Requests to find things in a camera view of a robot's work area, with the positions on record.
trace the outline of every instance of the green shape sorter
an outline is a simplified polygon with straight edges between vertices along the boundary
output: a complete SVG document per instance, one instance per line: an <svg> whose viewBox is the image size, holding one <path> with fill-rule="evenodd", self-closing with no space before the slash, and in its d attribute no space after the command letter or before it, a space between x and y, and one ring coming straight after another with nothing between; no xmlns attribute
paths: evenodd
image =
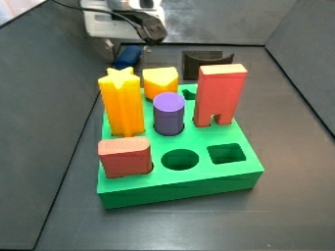
<svg viewBox="0 0 335 251"><path fill-rule="evenodd" d="M186 97L186 106L184 130L176 136L156 133L154 105L143 95L146 132L138 135L151 140L154 170L147 175L107 178L100 163L98 193L107 209L255 186L265 169L237 121L231 125L218 125L215 122L208 127L194 125L196 86L179 86L178 92ZM111 136L104 113L102 139L118 137Z"/></svg>

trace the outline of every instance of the red arch block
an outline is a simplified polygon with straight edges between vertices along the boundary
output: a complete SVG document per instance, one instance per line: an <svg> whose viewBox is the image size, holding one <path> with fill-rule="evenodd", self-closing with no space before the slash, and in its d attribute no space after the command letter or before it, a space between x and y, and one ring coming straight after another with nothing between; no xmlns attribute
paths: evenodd
<svg viewBox="0 0 335 251"><path fill-rule="evenodd" d="M144 136L102 140L99 155L108 178L144 175L152 170L151 142Z"/></svg>
<svg viewBox="0 0 335 251"><path fill-rule="evenodd" d="M198 127L208 126L212 116L219 125L232 123L246 74L242 64L200 67L194 110Z"/></svg>

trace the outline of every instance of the purple cylinder block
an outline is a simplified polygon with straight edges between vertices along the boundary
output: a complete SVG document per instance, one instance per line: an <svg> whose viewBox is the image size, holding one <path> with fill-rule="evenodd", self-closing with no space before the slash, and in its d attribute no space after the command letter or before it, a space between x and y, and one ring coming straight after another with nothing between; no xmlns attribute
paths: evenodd
<svg viewBox="0 0 335 251"><path fill-rule="evenodd" d="M163 136L183 131L184 98L175 92L164 92L154 99L155 130Z"/></svg>

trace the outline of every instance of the cylinder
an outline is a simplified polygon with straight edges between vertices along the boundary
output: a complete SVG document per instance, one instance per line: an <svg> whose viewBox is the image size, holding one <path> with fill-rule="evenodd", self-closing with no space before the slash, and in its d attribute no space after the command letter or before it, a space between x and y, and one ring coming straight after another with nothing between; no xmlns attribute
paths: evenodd
<svg viewBox="0 0 335 251"><path fill-rule="evenodd" d="M163 136L183 131L184 98L175 92L164 92L154 99L155 130Z"/></svg>
<svg viewBox="0 0 335 251"><path fill-rule="evenodd" d="M136 45L128 45L114 62L115 68L118 70L123 70L127 67L134 67L140 57L142 57L142 48Z"/></svg>

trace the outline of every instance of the white wall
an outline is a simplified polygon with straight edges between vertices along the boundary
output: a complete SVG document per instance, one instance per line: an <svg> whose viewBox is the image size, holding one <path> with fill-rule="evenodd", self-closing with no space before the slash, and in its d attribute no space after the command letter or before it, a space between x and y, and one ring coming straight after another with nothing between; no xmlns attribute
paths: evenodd
<svg viewBox="0 0 335 251"><path fill-rule="evenodd" d="M0 0L0 25L46 0Z"/></svg>

